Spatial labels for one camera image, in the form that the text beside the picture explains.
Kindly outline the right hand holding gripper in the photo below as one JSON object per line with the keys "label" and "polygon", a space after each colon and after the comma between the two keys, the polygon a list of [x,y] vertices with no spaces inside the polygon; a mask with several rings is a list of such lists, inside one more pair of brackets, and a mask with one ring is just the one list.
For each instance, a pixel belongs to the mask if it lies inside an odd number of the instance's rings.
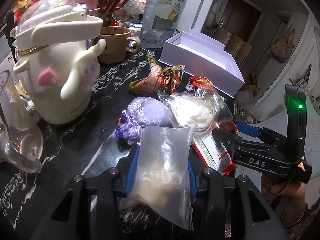
{"label": "right hand holding gripper", "polygon": [[306,207],[306,184],[300,181],[285,184],[286,183],[273,184],[266,174],[263,173],[261,176],[261,193],[268,201],[283,188],[279,195],[288,198],[289,201],[282,212],[282,222],[285,226],[290,226],[299,221],[304,215]]}

